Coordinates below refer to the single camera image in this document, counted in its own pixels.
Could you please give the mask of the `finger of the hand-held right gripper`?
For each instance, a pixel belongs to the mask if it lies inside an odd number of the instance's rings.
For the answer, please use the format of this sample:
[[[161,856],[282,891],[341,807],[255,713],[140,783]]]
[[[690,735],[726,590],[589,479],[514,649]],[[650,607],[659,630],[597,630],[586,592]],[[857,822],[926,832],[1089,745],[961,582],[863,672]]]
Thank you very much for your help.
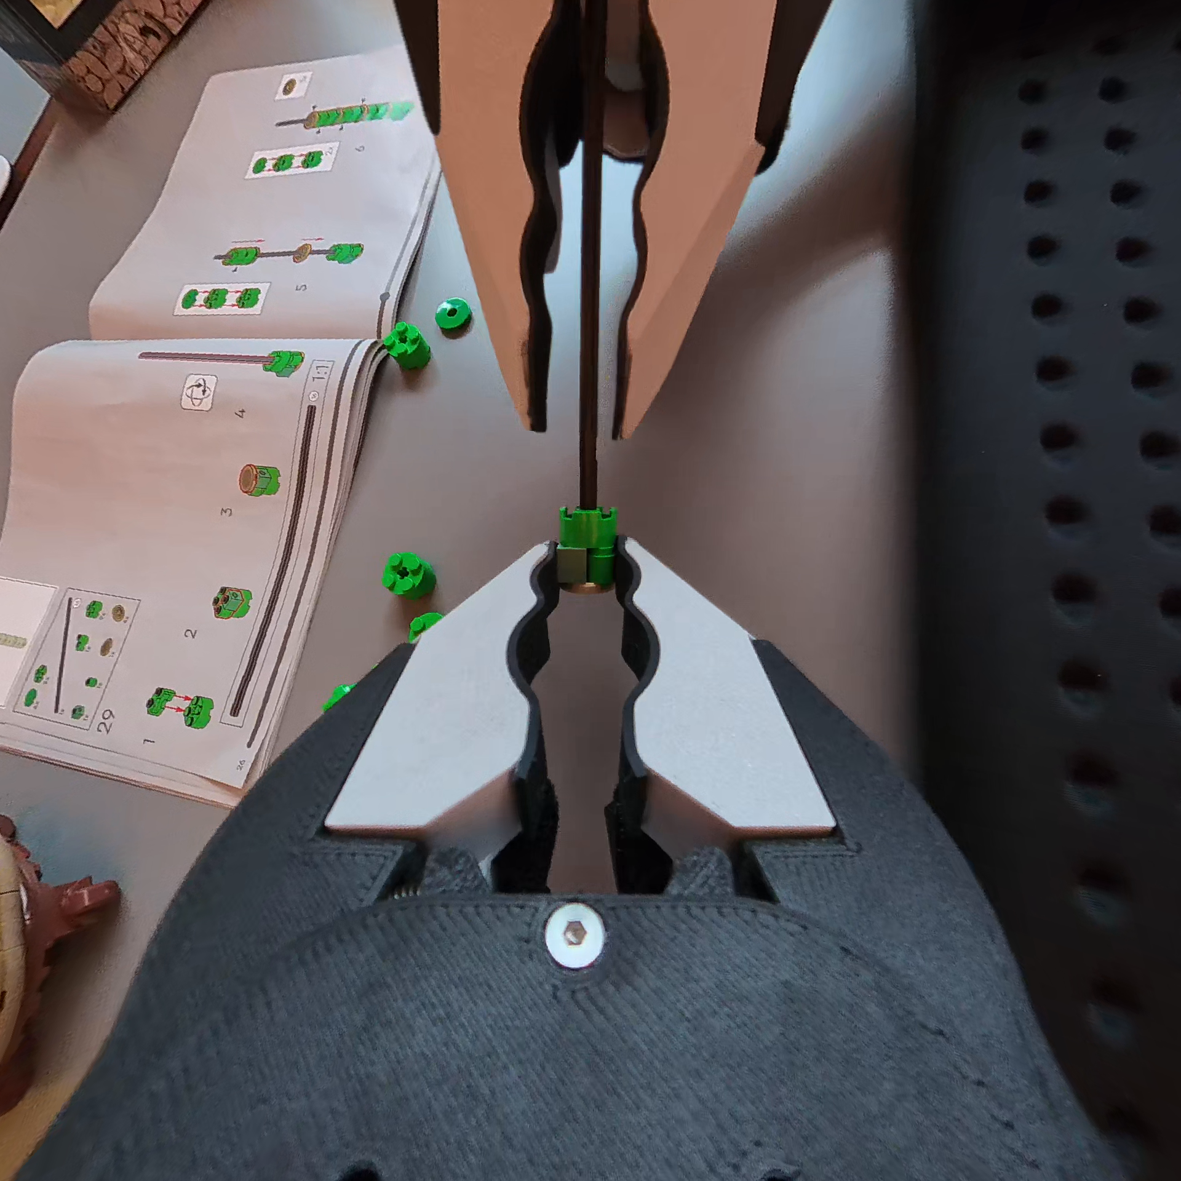
[[[521,138],[527,71],[555,4],[438,1],[437,154],[499,370],[528,431],[545,429],[541,312],[521,275],[527,222],[542,180]]]
[[[756,174],[774,1],[639,7],[649,143],[632,198],[638,268],[618,332],[612,436],[635,433],[669,374]]]

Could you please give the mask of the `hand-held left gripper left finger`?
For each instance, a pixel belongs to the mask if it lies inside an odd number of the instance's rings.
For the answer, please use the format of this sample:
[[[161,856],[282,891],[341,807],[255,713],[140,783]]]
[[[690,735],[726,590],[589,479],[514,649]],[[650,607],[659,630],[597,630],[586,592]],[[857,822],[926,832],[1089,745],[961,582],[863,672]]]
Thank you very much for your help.
[[[537,544],[413,645],[326,815],[487,862],[507,893],[546,893],[556,796],[532,682],[551,655],[556,545]]]

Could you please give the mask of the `tan round toy pot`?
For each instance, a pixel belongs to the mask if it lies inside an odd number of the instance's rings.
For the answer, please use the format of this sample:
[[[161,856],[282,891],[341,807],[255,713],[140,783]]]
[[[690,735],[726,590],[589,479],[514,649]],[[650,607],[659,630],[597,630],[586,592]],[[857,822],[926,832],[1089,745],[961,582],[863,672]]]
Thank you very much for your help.
[[[15,822],[1,815],[1,1113],[33,1080],[33,1023],[54,945],[95,923],[120,897],[115,880],[43,881]]]

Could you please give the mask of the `open instruction booklet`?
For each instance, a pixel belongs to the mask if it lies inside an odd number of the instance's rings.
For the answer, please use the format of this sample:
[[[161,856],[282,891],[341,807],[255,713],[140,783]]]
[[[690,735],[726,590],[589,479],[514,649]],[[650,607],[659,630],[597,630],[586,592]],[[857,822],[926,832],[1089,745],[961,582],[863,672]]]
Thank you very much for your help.
[[[14,391],[2,746],[231,807],[274,741],[438,184],[402,45],[213,76],[91,339]]]

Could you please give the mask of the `row of small green pieces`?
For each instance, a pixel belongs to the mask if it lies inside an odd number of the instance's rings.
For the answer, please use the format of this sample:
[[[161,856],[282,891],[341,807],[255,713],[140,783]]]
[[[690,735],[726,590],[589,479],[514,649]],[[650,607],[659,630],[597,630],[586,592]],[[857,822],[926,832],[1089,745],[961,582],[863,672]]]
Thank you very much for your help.
[[[469,303],[462,298],[444,299],[437,305],[434,320],[441,330],[461,330],[470,320]],[[421,330],[404,320],[396,320],[379,343],[388,357],[404,372],[423,368],[431,358],[431,347],[425,343]],[[380,583],[399,600],[417,601],[434,590],[437,579],[434,568],[417,552],[397,551],[388,557]],[[438,611],[416,614],[407,624],[407,641],[416,642],[441,617]]]

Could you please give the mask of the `green round brick stack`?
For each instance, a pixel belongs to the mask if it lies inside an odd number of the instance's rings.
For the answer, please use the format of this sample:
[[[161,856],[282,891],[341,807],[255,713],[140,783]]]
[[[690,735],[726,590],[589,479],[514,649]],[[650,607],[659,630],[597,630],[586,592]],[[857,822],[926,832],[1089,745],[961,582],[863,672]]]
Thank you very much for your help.
[[[555,576],[560,589],[597,594],[612,587],[615,527],[614,507],[559,509]]]

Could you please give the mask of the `grey desk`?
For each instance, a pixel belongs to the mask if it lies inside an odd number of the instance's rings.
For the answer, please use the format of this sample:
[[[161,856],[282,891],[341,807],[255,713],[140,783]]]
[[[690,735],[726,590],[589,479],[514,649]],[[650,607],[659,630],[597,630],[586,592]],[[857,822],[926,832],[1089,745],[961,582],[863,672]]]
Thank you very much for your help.
[[[2,223],[2,481],[9,399],[40,348],[87,337],[99,281],[150,213],[208,77],[351,55],[399,36],[390,3],[210,3],[119,112],[56,108]],[[773,167],[750,185],[669,379],[600,499],[767,638],[898,762],[912,746],[909,362],[898,289],[912,119],[906,3],[835,3]],[[404,635],[390,551],[437,569],[448,610],[556,527],[577,489],[580,163],[559,174],[546,280],[549,429],[525,433],[483,315],[386,364],[275,746]],[[116,878],[113,922],[68,939],[46,981],[37,1074],[2,1117],[2,1178],[85,1074],[185,871],[224,812],[2,753],[2,811],[52,881]]]

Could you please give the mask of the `long black axle rod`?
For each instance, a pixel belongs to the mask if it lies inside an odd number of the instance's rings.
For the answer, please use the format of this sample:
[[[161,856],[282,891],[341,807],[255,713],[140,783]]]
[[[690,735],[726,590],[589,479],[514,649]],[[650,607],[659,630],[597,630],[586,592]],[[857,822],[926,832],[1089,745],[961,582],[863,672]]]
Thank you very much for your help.
[[[598,506],[600,178],[608,4],[583,1],[580,25],[579,512]]]

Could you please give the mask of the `black perforated mat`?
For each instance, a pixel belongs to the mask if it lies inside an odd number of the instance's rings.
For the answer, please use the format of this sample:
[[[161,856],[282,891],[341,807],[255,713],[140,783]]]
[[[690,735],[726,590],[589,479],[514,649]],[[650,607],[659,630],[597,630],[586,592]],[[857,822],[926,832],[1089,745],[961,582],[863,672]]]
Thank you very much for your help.
[[[1178,1178],[1178,3],[916,3],[920,767],[1075,1095]]]

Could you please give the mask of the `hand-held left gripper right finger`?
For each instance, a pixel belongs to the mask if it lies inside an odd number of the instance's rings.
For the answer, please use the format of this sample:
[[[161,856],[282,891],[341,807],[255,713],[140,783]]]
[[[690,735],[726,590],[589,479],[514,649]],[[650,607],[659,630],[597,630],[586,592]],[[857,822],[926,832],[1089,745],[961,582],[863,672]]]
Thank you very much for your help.
[[[836,819],[780,701],[771,648],[635,540],[615,544],[624,701],[618,779],[605,807],[614,884],[662,893],[700,848],[826,839]]]

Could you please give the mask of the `black toy set box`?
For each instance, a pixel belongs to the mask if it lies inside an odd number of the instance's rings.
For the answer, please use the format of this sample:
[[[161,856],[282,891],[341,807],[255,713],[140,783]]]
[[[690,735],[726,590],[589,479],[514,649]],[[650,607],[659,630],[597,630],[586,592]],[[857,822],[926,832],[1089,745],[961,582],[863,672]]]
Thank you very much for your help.
[[[52,98],[116,109],[202,1],[2,1],[1,48]]]

